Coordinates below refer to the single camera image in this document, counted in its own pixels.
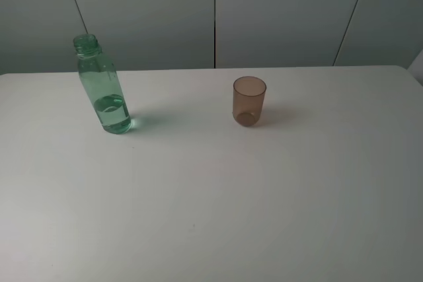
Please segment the green transparent plastic bottle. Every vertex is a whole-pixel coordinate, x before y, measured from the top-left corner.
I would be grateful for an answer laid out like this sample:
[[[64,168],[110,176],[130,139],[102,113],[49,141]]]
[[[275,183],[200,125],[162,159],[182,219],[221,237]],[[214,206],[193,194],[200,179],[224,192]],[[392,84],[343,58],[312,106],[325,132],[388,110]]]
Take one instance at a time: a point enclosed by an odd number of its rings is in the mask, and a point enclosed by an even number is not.
[[[103,130],[123,134],[132,126],[116,68],[93,34],[73,39],[80,81]]]

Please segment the pink translucent plastic cup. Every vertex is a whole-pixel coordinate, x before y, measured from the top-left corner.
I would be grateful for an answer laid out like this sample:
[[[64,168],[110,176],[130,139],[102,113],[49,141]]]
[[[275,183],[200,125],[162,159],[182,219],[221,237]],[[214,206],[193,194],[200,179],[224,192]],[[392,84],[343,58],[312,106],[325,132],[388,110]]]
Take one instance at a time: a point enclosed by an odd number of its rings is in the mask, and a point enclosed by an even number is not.
[[[250,127],[259,121],[266,89],[262,79],[252,76],[240,77],[233,83],[232,115],[239,125]]]

